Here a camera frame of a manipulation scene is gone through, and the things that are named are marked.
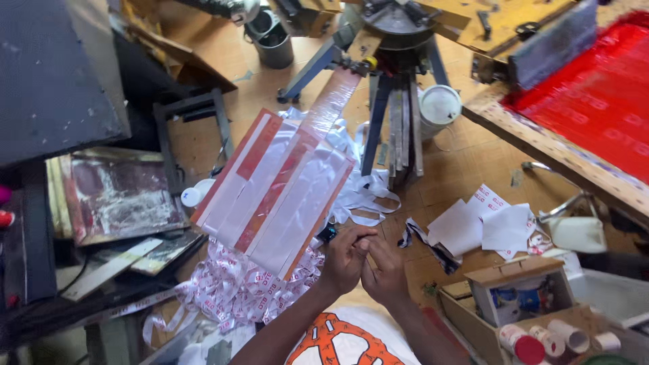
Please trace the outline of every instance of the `red lid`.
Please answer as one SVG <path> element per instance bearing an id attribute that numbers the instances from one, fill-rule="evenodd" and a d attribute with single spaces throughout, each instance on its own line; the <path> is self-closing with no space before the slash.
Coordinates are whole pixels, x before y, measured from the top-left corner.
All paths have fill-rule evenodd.
<path id="1" fill-rule="evenodd" d="M 519 360 L 527 365 L 538 365 L 545 358 L 545 347 L 532 336 L 523 336 L 516 341 L 514 352 Z"/>

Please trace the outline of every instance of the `hand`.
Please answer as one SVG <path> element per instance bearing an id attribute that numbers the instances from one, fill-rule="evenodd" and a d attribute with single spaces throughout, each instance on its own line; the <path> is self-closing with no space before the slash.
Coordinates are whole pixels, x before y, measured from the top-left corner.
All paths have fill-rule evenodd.
<path id="1" fill-rule="evenodd" d="M 361 277 L 370 246 L 367 238 L 376 234 L 376 229 L 357 225 L 335 237 L 329 243 L 323 272 L 317 284 L 336 297 L 351 292 Z"/>
<path id="2" fill-rule="evenodd" d="M 401 256 L 385 240 L 377 236 L 369 237 L 369 254 L 376 262 L 372 269 L 365 259 L 361 280 L 363 288 L 377 303 L 388 311 L 411 302 L 408 293 L 408 279 Z"/>

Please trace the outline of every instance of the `person's right hand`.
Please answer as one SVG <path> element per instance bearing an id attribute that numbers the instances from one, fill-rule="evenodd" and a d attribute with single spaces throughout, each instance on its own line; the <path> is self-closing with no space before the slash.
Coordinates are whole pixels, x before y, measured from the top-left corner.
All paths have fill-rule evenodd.
<path id="1" fill-rule="evenodd" d="M 365 291 L 389 311 L 410 302 L 406 270 L 399 253 L 378 236 L 368 236 L 367 239 L 370 241 L 369 254 L 376 262 L 377 268 L 372 269 L 369 261 L 365 259 L 361 272 L 361 282 Z"/>

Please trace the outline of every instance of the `red ink screen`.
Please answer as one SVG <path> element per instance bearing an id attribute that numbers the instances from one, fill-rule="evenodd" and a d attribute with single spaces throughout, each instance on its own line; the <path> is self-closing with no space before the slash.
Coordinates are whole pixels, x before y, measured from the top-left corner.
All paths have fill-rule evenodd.
<path id="1" fill-rule="evenodd" d="M 649 184 L 649 13 L 633 12 L 502 104 Z"/>

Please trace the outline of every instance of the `white plastic lid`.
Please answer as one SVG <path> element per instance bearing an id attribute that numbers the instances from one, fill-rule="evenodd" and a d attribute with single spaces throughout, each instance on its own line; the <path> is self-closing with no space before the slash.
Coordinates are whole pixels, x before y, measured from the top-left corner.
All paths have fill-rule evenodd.
<path id="1" fill-rule="evenodd" d="M 180 201 L 185 207 L 196 207 L 203 199 L 203 194 L 196 188 L 187 188 L 182 192 Z"/>
<path id="2" fill-rule="evenodd" d="M 434 124 L 446 125 L 462 113 L 462 100 L 457 91 L 446 85 L 433 85 L 419 97 L 422 117 Z"/>

